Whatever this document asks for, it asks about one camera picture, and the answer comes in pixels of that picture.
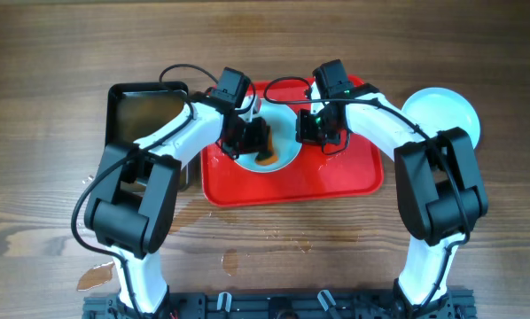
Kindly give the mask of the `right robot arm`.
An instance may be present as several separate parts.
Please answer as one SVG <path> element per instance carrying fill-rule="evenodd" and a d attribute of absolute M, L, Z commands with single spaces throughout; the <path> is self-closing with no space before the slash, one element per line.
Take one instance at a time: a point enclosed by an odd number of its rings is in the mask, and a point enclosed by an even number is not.
<path fill-rule="evenodd" d="M 298 142 L 326 145 L 346 131 L 367 138 L 394 162 L 398 211 L 410 234 L 396 288 L 411 315 L 430 312 L 447 292 L 456 250 L 488 210 L 471 137 L 450 122 L 422 122 L 381 93 L 345 92 L 312 106 L 297 117 Z"/>

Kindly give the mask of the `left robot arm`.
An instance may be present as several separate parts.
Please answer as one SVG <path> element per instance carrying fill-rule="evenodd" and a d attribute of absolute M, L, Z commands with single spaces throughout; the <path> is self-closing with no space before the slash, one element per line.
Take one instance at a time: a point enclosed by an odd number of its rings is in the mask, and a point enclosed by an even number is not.
<path fill-rule="evenodd" d="M 168 285 L 159 249 L 174 219 L 182 169 L 210 144 L 230 158 L 265 152 L 271 133 L 261 118 L 246 120 L 231 105 L 187 102 L 169 123 L 133 143 L 108 144 L 96 179 L 74 212 L 99 243 L 82 247 L 113 257 L 121 290 L 115 315 L 158 318 L 170 315 Z"/>

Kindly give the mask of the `light blue plate top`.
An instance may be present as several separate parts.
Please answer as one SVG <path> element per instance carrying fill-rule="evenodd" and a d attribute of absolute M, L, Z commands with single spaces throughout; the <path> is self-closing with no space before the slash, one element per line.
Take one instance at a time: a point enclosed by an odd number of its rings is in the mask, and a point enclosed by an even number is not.
<path fill-rule="evenodd" d="M 253 118 L 263 118 L 272 131 L 272 146 L 276 160 L 268 165 L 256 161 L 257 154 L 242 154 L 236 164 L 254 173 L 272 173 L 287 167 L 300 153 L 302 144 L 296 141 L 295 111 L 288 105 L 271 104 L 264 99 L 260 111 Z"/>

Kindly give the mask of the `light blue plate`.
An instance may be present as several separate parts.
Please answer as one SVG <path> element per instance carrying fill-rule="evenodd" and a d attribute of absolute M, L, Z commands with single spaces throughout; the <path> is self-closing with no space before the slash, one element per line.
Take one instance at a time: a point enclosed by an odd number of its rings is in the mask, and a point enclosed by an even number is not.
<path fill-rule="evenodd" d="M 263 118 L 272 131 L 272 146 L 276 160 L 268 165 L 256 161 L 257 154 L 242 154 L 236 164 L 254 173 L 272 173 L 287 167 L 300 153 L 302 144 L 296 141 L 295 111 L 288 105 L 271 104 L 264 99 L 260 111 L 253 118 Z"/>
<path fill-rule="evenodd" d="M 465 97 L 451 89 L 421 89 L 406 100 L 401 110 L 436 130 L 462 128 L 469 135 L 473 148 L 479 143 L 479 116 Z"/>

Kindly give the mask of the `light blue plate bottom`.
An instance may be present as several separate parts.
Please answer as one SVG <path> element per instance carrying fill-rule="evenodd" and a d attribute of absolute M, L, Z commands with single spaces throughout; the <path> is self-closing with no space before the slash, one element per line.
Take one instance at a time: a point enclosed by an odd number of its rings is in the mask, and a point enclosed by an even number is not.
<path fill-rule="evenodd" d="M 421 89 L 406 100 L 401 110 L 436 130 L 462 128 L 469 135 L 473 148 L 479 143 L 479 116 L 465 97 L 451 89 Z"/>

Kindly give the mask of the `orange green scrub sponge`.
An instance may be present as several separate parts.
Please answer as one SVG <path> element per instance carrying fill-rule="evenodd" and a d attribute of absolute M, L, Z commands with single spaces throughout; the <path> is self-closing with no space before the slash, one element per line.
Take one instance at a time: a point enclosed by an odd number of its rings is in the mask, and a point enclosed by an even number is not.
<path fill-rule="evenodd" d="M 273 136 L 271 128 L 268 128 L 267 132 L 267 148 L 265 151 L 259 151 L 255 157 L 255 163 L 260 166 L 268 166 L 278 161 L 277 153 L 275 152 L 273 145 Z"/>

